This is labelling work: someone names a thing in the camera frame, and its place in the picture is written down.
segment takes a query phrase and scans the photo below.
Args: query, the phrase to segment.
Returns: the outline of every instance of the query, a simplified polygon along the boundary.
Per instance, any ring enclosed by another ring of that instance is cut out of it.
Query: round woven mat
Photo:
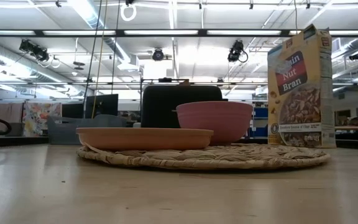
[[[233,144],[203,150],[102,151],[91,146],[77,150],[85,159],[115,166],[150,166],[164,169],[280,169],[320,165],[330,155],[305,147]]]

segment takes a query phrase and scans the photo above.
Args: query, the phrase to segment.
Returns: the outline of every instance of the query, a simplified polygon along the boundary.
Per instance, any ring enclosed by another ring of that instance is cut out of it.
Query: gray bin
[[[49,116],[47,125],[49,144],[80,145],[76,128],[124,128],[126,119],[108,114],[99,114],[94,119]]]

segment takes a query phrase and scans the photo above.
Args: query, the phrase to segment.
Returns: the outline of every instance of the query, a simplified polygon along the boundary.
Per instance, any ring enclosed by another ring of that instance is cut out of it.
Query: plate
[[[81,143],[104,150],[204,149],[211,130],[179,128],[77,128]]]

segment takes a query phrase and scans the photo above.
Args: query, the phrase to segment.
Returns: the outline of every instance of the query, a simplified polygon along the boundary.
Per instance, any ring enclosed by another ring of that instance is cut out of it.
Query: colorful poster
[[[24,103],[23,123],[25,137],[43,135],[48,129],[48,116],[62,116],[61,103]]]

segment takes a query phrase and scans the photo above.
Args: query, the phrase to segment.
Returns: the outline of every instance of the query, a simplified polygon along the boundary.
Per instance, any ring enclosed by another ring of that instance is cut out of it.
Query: cereal box
[[[336,147],[329,32],[311,25],[267,61],[268,143]]]

